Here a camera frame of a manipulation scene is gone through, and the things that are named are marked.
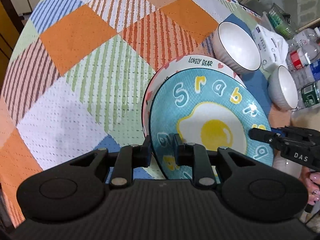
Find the right hand pink nails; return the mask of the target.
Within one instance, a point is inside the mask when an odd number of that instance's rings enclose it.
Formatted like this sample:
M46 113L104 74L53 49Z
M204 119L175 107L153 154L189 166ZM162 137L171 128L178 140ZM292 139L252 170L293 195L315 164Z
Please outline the right hand pink nails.
M304 186L308 190L308 204L315 205L316 202L319 201L319 172L311 172L309 168L303 166L299 180L304 184Z

